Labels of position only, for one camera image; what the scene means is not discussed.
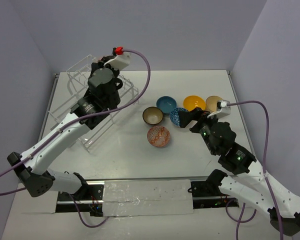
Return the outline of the blue triangle pattern bowl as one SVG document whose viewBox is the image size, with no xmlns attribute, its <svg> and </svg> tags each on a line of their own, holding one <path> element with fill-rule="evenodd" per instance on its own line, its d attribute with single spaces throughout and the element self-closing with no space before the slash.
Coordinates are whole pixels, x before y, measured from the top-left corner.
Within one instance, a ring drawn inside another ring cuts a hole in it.
<svg viewBox="0 0 300 240">
<path fill-rule="evenodd" d="M 179 112 L 187 112 L 188 110 L 183 107 L 176 107 L 169 114 L 170 121 L 177 127 L 180 127 Z"/>
</svg>

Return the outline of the dark brown cream bowl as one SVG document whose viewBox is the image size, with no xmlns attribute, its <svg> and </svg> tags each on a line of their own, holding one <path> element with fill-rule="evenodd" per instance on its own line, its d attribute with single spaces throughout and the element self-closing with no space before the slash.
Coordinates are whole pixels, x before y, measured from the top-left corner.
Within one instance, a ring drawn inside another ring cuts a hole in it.
<svg viewBox="0 0 300 240">
<path fill-rule="evenodd" d="M 162 122 L 163 118 L 163 112 L 155 106 L 146 108 L 142 113 L 142 119 L 149 125 L 157 125 Z"/>
</svg>

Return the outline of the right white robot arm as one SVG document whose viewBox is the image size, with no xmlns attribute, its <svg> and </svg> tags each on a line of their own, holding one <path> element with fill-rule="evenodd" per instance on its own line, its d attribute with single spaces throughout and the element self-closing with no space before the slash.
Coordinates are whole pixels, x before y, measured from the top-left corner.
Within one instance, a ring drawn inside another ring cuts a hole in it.
<svg viewBox="0 0 300 240">
<path fill-rule="evenodd" d="M 245 147 L 236 143 L 236 133 L 228 122 L 197 107 L 178 113 L 179 124 L 185 128 L 191 121 L 192 133 L 200 134 L 209 152 L 218 156 L 222 170 L 215 169 L 204 183 L 193 183 L 193 195 L 229 195 L 254 207 L 270 224 L 284 235 L 292 237 L 300 232 L 300 197 L 285 188 L 268 172 Z"/>
</svg>

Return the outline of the orange red patterned bowl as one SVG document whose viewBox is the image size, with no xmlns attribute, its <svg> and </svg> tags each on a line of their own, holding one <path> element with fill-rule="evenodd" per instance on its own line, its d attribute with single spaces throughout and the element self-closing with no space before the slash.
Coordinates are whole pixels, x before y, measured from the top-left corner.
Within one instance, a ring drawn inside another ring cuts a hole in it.
<svg viewBox="0 0 300 240">
<path fill-rule="evenodd" d="M 165 147 L 171 140 L 171 134 L 169 130 L 164 126 L 153 126 L 147 132 L 148 142 L 157 148 Z"/>
</svg>

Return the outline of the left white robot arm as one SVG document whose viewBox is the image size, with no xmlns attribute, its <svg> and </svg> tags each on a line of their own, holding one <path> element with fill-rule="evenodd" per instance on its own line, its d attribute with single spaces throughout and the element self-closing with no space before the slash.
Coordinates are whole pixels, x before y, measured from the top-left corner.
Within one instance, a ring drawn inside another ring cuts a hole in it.
<svg viewBox="0 0 300 240">
<path fill-rule="evenodd" d="M 7 157 L 32 197 L 48 191 L 66 192 L 78 200 L 87 195 L 88 184 L 80 174 L 53 171 L 49 167 L 67 147 L 107 118 L 109 110 L 117 108 L 121 101 L 118 91 L 123 86 L 119 73 L 109 63 L 92 63 L 84 97 L 71 107 L 61 123 L 35 146 Z"/>
</svg>

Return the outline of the teal blue bowl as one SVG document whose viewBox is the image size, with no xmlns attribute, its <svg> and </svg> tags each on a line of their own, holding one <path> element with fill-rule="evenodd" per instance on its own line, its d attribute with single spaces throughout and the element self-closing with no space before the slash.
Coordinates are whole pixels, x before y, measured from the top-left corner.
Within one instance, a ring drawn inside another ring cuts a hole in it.
<svg viewBox="0 0 300 240">
<path fill-rule="evenodd" d="M 156 107 L 168 116 L 177 107 L 177 101 L 170 96 L 161 96 L 156 101 Z"/>
</svg>

